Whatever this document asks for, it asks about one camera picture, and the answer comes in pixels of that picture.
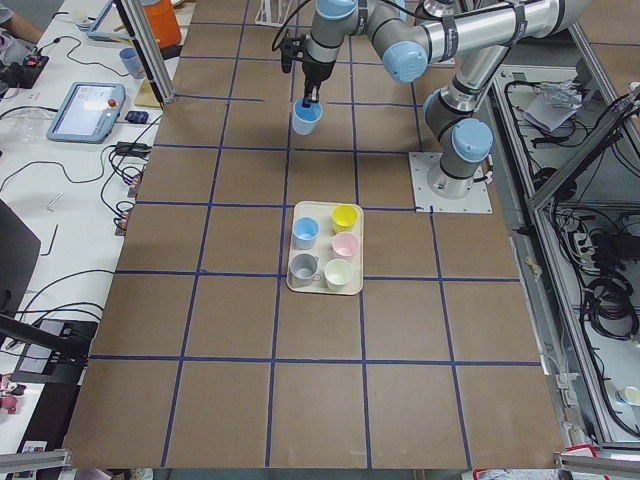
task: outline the plastic cup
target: plastic cup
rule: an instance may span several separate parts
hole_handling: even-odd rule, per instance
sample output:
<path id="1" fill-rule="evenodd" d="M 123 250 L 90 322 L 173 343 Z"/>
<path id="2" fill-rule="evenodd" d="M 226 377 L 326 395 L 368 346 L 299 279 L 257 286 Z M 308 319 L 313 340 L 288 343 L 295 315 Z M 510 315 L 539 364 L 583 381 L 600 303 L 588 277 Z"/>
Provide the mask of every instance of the plastic cup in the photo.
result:
<path id="1" fill-rule="evenodd" d="M 289 263 L 289 273 L 295 287 L 311 285 L 320 278 L 318 273 L 318 257 L 308 253 L 300 253 Z"/>
<path id="2" fill-rule="evenodd" d="M 138 58 L 138 54 L 134 48 L 128 47 L 120 50 L 120 60 L 122 60 L 127 72 L 129 72 L 129 75 L 133 78 L 144 77 L 144 69 L 142 68 L 142 64 L 140 63 L 140 59 Z"/>
<path id="3" fill-rule="evenodd" d="M 322 105 L 312 103 L 309 107 L 302 106 L 302 99 L 293 104 L 291 126 L 298 135 L 309 135 L 316 128 L 322 118 Z"/>
<path id="4" fill-rule="evenodd" d="M 353 268 L 351 264 L 342 258 L 335 258 L 324 267 L 324 278 L 327 287 L 332 292 L 339 292 L 349 284 L 353 278 Z"/>
<path id="5" fill-rule="evenodd" d="M 299 250 L 309 250 L 316 243 L 320 227 L 310 217 L 302 217 L 293 224 L 293 246 Z"/>
<path id="6" fill-rule="evenodd" d="M 333 209 L 333 231 L 350 232 L 358 220 L 358 211 L 352 205 L 338 205 Z"/>
<path id="7" fill-rule="evenodd" d="M 616 392 L 616 398 L 622 403 L 633 407 L 640 406 L 640 390 L 636 387 L 625 387 Z"/>
<path id="8" fill-rule="evenodd" d="M 358 252 L 360 241 L 353 233 L 340 232 L 331 240 L 331 248 L 335 258 L 351 260 Z"/>

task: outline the pink cup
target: pink cup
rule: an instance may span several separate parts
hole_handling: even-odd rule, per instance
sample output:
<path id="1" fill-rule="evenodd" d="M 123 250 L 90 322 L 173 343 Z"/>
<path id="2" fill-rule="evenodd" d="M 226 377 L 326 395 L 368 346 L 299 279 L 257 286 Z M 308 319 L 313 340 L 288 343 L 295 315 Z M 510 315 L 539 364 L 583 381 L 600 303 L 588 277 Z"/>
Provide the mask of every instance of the pink cup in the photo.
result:
<path id="1" fill-rule="evenodd" d="M 358 253 L 360 241 L 353 233 L 340 232 L 331 240 L 331 247 L 333 248 L 333 256 L 335 258 L 351 260 L 353 256 Z"/>

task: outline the light blue cup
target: light blue cup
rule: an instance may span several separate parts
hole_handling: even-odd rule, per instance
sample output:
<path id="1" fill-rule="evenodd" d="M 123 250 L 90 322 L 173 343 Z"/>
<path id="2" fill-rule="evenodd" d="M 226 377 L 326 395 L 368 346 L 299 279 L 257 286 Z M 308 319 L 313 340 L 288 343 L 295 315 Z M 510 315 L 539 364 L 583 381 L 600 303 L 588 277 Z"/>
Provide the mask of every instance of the light blue cup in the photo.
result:
<path id="1" fill-rule="evenodd" d="M 302 217 L 293 224 L 293 246 L 299 250 L 313 248 L 318 238 L 320 227 L 318 222 L 310 217 Z"/>
<path id="2" fill-rule="evenodd" d="M 298 135 L 309 135 L 316 128 L 322 118 L 322 105 L 312 103 L 309 107 L 302 106 L 302 99 L 293 104 L 291 126 Z"/>
<path id="3" fill-rule="evenodd" d="M 120 50 L 120 60 L 122 60 L 127 72 L 133 78 L 140 79 L 144 77 L 144 69 L 134 48 L 129 47 Z"/>

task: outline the yellow cup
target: yellow cup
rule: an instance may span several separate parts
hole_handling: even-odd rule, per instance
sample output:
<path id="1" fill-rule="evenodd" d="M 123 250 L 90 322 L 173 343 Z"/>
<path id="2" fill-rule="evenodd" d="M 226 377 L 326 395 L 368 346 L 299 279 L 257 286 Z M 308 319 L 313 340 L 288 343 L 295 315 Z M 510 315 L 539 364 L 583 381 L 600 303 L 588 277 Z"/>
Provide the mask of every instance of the yellow cup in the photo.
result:
<path id="1" fill-rule="evenodd" d="M 331 217 L 334 232 L 350 232 L 358 220 L 358 211 L 351 205 L 338 205 Z"/>

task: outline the white desk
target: white desk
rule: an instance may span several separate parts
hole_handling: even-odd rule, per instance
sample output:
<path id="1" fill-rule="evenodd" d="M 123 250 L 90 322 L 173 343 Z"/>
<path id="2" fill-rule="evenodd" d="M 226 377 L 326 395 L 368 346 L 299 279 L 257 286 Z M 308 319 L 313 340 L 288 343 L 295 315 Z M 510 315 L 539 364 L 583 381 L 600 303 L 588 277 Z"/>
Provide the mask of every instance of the white desk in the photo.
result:
<path id="1" fill-rule="evenodd" d="M 105 0 L 66 0 L 60 10 L 71 12 L 82 9 L 89 16 L 95 16 L 104 3 Z M 178 11 L 181 25 L 188 25 L 193 13 L 193 4 L 186 5 L 186 8 Z M 58 16 L 51 22 L 40 45 L 46 45 L 63 35 L 73 36 L 82 41 L 82 45 L 72 54 L 74 58 L 99 61 L 119 72 L 125 72 L 118 57 L 118 52 L 125 47 L 124 45 L 89 40 L 65 15 Z M 183 39 L 185 36 L 186 29 L 183 29 Z M 51 142 L 45 138 L 44 134 L 51 119 L 43 119 L 40 111 L 16 112 L 15 117 L 7 117 L 0 121 L 0 150 L 3 152 L 0 158 L 0 182 L 22 166 L 37 160 L 64 164 L 69 176 L 74 180 L 95 178 L 101 171 L 100 152 L 106 145 L 119 140 L 133 141 L 146 128 L 146 125 L 125 122 L 126 112 L 134 109 L 146 110 L 150 113 L 149 122 L 161 114 L 159 109 L 137 108 L 133 105 L 141 80 L 135 80 L 131 76 L 119 77 L 101 66 L 84 66 L 66 58 L 67 52 L 75 44 L 73 40 L 62 39 L 59 43 L 45 48 L 43 53 L 48 55 L 50 60 L 35 87 L 31 90 L 20 90 L 13 97 L 12 92 L 8 92 L 7 97 L 11 98 L 0 102 L 0 113 L 23 105 L 58 108 L 73 82 L 99 81 L 124 85 L 127 100 L 121 118 L 103 144 L 72 144 Z M 172 76 L 177 63 L 177 59 L 166 62 Z M 156 131 L 157 125 L 151 127 L 140 141 L 152 144 Z M 142 162 L 131 159 L 131 163 Z M 38 260 L 29 285 L 30 290 L 39 291 L 49 282 L 81 270 L 115 269 L 123 240 L 122 237 L 114 235 L 114 215 L 100 201 L 100 189 L 110 173 L 111 167 L 107 163 L 105 174 L 100 180 L 87 184 L 72 184 L 66 180 L 58 166 L 33 165 L 14 177 L 0 192 L 0 198 L 40 238 L 41 253 L 48 250 L 53 232 L 56 226 L 58 227 L 50 255 L 41 256 Z M 115 205 L 118 201 L 126 199 L 127 190 L 126 185 L 116 176 L 106 188 L 105 198 L 109 204 Z M 51 207 L 53 211 L 48 210 L 47 205 L 60 193 L 63 195 Z M 110 285 L 111 275 L 104 273 L 75 277 L 47 290 L 32 305 L 32 309 L 53 308 L 75 301 L 104 305 Z M 30 294 L 25 296 L 23 308 L 31 298 Z M 37 315 L 29 315 L 27 321 L 32 322 L 36 318 Z M 12 372 L 17 360 L 16 357 L 0 353 L 0 372 Z M 0 439 L 0 454 L 17 451 L 42 388 L 42 385 L 28 385 L 26 394 L 18 400 L 17 414 L 8 415 L 6 410 L 0 411 L 0 429 L 3 433 Z"/>

